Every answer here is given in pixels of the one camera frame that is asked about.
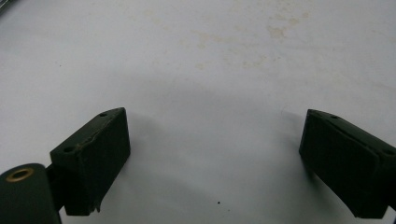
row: round hole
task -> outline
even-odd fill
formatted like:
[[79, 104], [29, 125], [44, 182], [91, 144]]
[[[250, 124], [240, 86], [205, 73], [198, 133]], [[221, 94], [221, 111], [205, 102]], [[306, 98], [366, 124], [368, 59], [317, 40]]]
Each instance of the round hole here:
[[394, 156], [395, 152], [389, 149], [383, 149], [383, 152], [389, 156]]
[[34, 172], [34, 169], [32, 168], [22, 168], [20, 170], [14, 171], [12, 174], [7, 176], [7, 181], [8, 182], [18, 182], [23, 179], [26, 179], [30, 175], [32, 175]]
[[73, 147], [66, 147], [66, 148], [64, 148], [64, 152], [66, 152], [66, 153], [72, 152], [73, 150], [74, 150]]

